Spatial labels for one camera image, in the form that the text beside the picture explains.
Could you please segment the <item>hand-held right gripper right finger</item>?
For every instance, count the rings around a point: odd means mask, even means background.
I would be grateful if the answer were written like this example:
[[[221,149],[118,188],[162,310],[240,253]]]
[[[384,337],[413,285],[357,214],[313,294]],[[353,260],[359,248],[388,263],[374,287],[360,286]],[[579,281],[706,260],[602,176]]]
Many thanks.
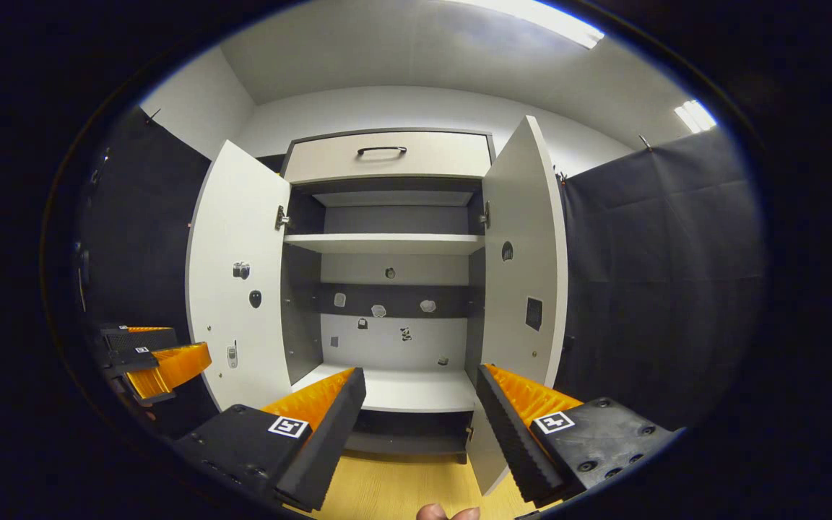
[[[483,363],[477,397],[523,501],[566,501],[633,472],[680,438],[615,399],[569,397]]]

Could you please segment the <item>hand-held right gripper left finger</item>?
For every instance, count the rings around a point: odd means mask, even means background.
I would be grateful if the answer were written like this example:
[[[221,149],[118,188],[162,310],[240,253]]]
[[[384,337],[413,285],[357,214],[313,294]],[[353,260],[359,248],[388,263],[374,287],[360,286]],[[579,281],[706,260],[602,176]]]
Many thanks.
[[[257,409],[234,404],[173,441],[178,456],[258,506],[323,507],[366,396],[349,368]]]

